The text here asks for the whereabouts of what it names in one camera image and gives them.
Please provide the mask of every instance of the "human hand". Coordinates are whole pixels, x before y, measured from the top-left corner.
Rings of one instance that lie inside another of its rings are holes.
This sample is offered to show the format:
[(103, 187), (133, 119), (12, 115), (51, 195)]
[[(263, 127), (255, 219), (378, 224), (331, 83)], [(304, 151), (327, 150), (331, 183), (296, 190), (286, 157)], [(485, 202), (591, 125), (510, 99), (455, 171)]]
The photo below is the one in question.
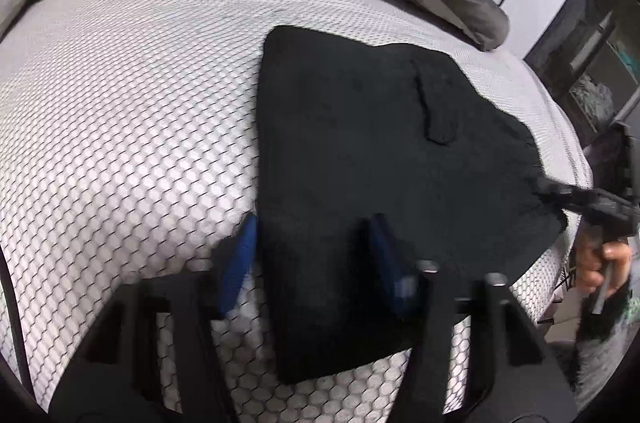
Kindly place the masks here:
[(576, 241), (576, 281), (577, 287), (584, 293), (591, 294), (604, 281), (604, 276), (600, 272), (604, 260), (608, 260), (613, 266), (611, 270), (611, 282), (606, 292), (606, 298), (618, 291), (629, 278), (631, 272), (632, 251), (625, 242), (616, 241), (607, 243), (602, 247), (602, 255), (600, 254), (600, 245), (602, 238), (593, 230), (584, 230)]

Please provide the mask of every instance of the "black folded garment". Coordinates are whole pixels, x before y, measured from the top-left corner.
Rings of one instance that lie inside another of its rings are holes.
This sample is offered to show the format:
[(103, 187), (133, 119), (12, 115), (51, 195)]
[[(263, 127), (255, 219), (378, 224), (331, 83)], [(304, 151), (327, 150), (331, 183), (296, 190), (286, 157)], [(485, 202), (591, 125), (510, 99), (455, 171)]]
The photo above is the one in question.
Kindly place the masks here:
[(279, 26), (257, 97), (259, 250), (278, 377), (333, 374), (412, 345), (386, 307), (366, 220), (385, 213), (410, 259), (518, 279), (565, 228), (531, 183), (525, 125), (446, 54)]

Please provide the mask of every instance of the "blue gripper pad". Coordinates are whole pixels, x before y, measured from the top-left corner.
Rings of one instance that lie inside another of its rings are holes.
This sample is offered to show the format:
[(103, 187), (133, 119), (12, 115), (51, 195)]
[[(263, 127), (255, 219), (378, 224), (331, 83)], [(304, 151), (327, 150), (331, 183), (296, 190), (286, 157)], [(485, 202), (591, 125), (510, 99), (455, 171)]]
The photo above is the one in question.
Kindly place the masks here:
[(244, 277), (255, 260), (258, 219), (253, 213), (247, 213), (235, 238), (236, 247), (224, 270), (218, 292), (218, 309), (225, 316), (236, 306)]
[(385, 216), (374, 215), (369, 221), (369, 250), (382, 280), (387, 303), (402, 319), (418, 307), (420, 275), (400, 251), (400, 244)]

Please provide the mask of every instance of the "white mesh mattress cover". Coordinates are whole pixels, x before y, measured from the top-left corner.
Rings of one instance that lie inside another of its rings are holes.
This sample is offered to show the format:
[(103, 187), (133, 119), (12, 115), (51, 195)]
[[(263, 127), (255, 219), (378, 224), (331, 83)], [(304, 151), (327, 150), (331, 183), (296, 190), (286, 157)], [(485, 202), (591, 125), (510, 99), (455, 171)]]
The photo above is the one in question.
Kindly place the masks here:
[[(0, 44), (0, 244), (45, 408), (119, 281), (208, 257), (252, 209), (255, 85), (278, 24), (449, 53), (480, 94), (526, 123), (549, 176), (590, 184), (574, 130), (522, 61), (482, 53), (399, 0), (43, 0)], [(564, 237), (513, 287), (534, 319), (576, 228), (569, 215)], [(386, 419), (408, 352), (280, 385), (265, 309), (254, 270), (230, 319), (212, 324), (242, 423)], [(171, 320), (159, 322), (165, 401), (179, 409)], [(446, 411), (462, 401), (469, 327), (452, 328)], [(1, 297), (0, 339), (16, 371)]]

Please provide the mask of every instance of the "honeycomb patterned fabric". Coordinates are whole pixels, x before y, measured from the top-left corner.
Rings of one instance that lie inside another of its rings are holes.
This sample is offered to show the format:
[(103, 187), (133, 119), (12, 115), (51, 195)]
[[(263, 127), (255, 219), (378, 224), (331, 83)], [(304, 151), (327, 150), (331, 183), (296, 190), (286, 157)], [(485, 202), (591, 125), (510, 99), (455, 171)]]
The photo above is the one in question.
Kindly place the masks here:
[[(0, 245), (43, 407), (119, 282), (197, 267), (254, 207), (256, 80), (277, 24), (449, 53), (531, 129), (548, 175), (590, 184), (574, 130), (520, 60), (481, 53), (401, 0), (43, 0), (0, 44)], [(513, 286), (534, 319), (573, 240), (568, 218)], [(171, 319), (159, 324), (165, 401), (179, 410)], [(280, 385), (257, 268), (212, 331), (242, 423), (384, 421), (408, 359)], [(452, 328), (447, 411), (462, 400), (469, 336), (468, 319)], [(16, 371), (2, 297), (0, 339)]]

